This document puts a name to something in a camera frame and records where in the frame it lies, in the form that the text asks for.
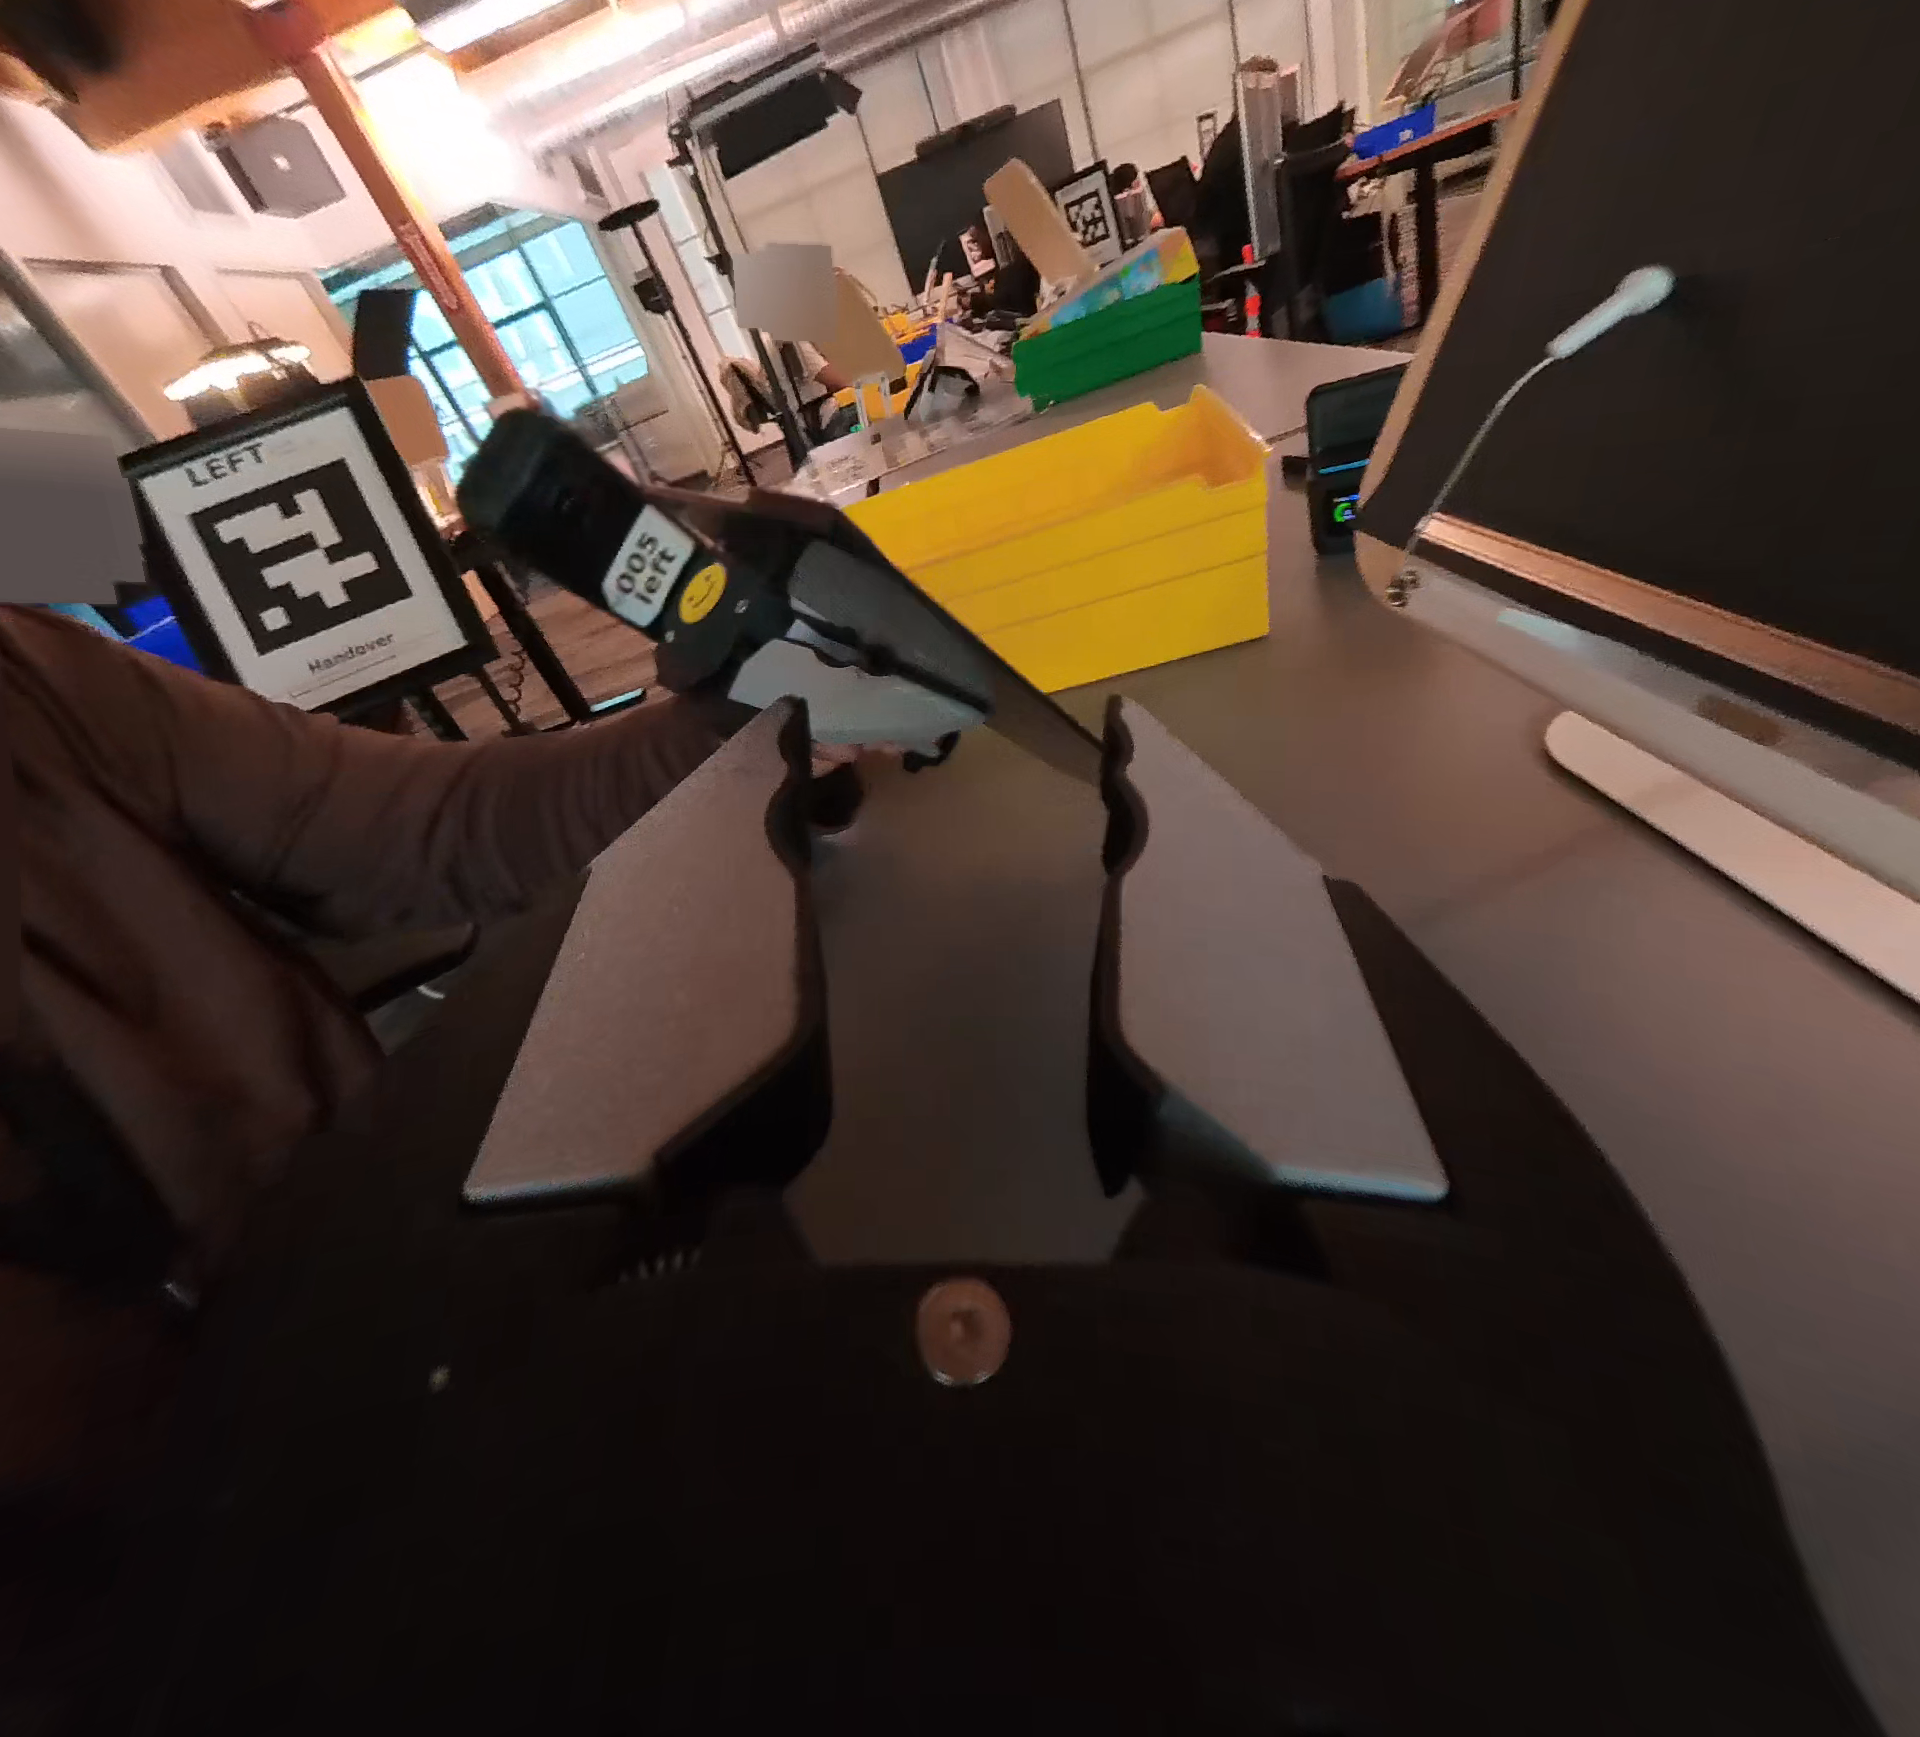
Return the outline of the person's brown top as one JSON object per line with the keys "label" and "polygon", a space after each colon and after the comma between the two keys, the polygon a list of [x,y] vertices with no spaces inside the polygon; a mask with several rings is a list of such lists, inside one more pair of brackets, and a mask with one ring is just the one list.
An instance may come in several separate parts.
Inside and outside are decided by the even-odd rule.
{"label": "person's brown top", "polygon": [[169,864],[29,864],[21,916],[3,1263],[103,1292],[215,1270],[289,1155],[364,1095],[378,993],[476,934],[473,911],[344,923]]}

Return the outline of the black panel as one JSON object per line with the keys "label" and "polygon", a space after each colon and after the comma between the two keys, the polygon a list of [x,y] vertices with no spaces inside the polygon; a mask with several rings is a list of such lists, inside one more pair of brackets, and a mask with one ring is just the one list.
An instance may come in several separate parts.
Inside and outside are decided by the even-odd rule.
{"label": "black panel", "polygon": [[[793,613],[783,582],[804,539],[827,536],[853,554],[886,555],[849,515],[827,499],[774,491],[729,499],[659,490],[646,491],[646,504],[691,536],[694,561],[725,567],[719,606],[708,618],[660,621],[659,664],[660,670],[691,669],[697,683],[711,683],[729,697],[733,697],[733,614]],[[978,729],[995,729],[1073,779],[1097,779],[1100,746],[1091,729],[1034,688],[992,645],[985,650],[998,669],[998,716]],[[954,737],[961,736],[935,750],[902,751],[942,761]]]}

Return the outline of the small black screen device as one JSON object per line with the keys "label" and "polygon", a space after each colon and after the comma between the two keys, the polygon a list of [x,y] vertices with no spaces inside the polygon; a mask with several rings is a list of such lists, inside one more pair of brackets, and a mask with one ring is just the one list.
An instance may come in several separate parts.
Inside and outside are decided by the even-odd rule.
{"label": "small black screen device", "polygon": [[1317,555],[1350,555],[1361,494],[1409,361],[1331,379],[1308,393],[1308,525]]}

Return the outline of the black wall screen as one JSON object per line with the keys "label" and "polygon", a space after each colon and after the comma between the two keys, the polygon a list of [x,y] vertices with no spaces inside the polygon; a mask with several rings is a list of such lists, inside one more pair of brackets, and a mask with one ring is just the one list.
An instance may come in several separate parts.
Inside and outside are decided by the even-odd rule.
{"label": "black wall screen", "polygon": [[964,231],[982,224],[989,179],[1007,162],[1026,162],[1047,190],[1073,176],[1073,140],[1063,104],[972,118],[925,140],[909,162],[876,176],[902,267],[914,292],[926,270],[967,277],[972,262]]}

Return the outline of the black ceiling speaker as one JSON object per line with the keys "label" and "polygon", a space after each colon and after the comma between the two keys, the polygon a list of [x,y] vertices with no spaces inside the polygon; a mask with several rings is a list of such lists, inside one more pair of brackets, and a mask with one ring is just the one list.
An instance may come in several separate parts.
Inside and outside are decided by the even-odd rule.
{"label": "black ceiling speaker", "polygon": [[254,214],[301,220],[348,197],[322,143],[301,118],[220,122],[204,132],[204,146]]}

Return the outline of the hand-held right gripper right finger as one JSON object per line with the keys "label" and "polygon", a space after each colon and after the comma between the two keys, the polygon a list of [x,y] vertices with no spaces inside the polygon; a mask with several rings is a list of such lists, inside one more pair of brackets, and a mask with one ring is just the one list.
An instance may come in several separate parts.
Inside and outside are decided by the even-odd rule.
{"label": "hand-held right gripper right finger", "polygon": [[1100,796],[1100,1182],[1126,1187],[1188,1153],[1290,1190],[1445,1199],[1318,862],[1133,698],[1110,701]]}

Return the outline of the black studio light stand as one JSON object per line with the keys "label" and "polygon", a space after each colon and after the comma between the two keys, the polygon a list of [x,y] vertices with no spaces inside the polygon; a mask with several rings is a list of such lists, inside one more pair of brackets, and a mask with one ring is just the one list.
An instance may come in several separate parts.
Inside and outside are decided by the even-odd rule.
{"label": "black studio light stand", "polygon": [[670,176],[683,193],[691,246],[686,278],[708,320],[729,424],[748,438],[776,436],[796,478],[813,456],[832,401],[806,399],[802,350],[753,327],[736,273],[753,253],[729,183],[821,137],[860,92],[828,69],[818,43],[690,97],[670,119]]}

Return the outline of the person's left forearm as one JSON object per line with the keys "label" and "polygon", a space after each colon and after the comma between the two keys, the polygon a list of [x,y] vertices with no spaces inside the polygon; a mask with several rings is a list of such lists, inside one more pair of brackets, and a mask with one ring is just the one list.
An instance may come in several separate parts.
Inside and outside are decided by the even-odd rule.
{"label": "person's left forearm", "polygon": [[3,610],[15,1007],[40,955],[122,999],[103,814],[326,937],[485,925],[589,869],[753,718],[646,698],[564,733],[385,736],[159,662],[40,606]]}

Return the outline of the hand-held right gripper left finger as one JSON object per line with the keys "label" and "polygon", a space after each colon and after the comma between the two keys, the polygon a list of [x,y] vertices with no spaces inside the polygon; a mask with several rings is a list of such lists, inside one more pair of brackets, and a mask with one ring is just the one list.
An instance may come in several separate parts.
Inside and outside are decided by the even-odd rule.
{"label": "hand-held right gripper left finger", "polygon": [[804,701],[620,836],[540,986],[469,1204],[783,1187],[832,1125]]}

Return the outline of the green plastic bin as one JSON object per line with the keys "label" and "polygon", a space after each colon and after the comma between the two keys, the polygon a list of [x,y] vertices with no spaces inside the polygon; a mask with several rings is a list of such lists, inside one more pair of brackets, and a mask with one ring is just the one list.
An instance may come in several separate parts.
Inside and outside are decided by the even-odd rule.
{"label": "green plastic bin", "polygon": [[1157,285],[1014,344],[1014,386],[1035,408],[1202,351],[1202,278]]}

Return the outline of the wood-edged black board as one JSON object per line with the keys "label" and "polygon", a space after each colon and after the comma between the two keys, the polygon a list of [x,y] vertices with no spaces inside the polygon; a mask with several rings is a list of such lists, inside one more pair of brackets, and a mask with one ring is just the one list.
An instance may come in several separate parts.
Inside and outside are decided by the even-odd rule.
{"label": "wood-edged black board", "polygon": [[1388,582],[1486,408],[1633,267],[1665,306],[1531,379],[1419,567],[1542,600],[1917,769],[1917,0],[1566,0],[1380,434]]}

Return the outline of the yellow plastic bin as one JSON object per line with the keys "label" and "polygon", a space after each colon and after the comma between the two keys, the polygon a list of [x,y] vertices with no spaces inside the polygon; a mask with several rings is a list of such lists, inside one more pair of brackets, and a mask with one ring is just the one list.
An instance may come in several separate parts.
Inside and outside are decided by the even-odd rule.
{"label": "yellow plastic bin", "polygon": [[1045,694],[1269,635],[1269,445],[1206,386],[909,480],[849,516]]}

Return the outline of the white stand base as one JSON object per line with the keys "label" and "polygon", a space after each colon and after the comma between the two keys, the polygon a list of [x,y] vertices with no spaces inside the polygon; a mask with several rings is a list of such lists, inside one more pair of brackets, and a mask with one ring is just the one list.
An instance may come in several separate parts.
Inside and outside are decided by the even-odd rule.
{"label": "white stand base", "polygon": [[1767,909],[1917,1004],[1917,891],[1665,762],[1599,722],[1556,713],[1548,757]]}

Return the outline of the colourful printed box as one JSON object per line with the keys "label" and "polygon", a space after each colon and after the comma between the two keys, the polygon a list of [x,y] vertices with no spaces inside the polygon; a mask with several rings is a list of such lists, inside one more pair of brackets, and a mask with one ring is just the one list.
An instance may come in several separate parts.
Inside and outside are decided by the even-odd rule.
{"label": "colourful printed box", "polygon": [[1188,229],[1154,229],[1122,257],[1073,278],[1063,292],[1035,312],[1023,334],[1045,334],[1157,287],[1188,285],[1194,278],[1198,278],[1198,257]]}

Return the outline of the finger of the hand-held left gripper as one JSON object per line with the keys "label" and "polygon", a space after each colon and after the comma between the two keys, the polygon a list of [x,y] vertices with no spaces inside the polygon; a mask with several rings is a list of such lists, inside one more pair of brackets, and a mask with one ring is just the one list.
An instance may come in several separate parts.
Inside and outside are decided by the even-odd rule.
{"label": "finger of the hand-held left gripper", "polygon": [[992,718],[992,653],[944,618],[733,614],[733,705],[804,705],[827,746],[935,750]]}
{"label": "finger of the hand-held left gripper", "polygon": [[849,722],[995,722],[995,656],[886,555],[810,536],[783,593],[799,638],[852,680]]}

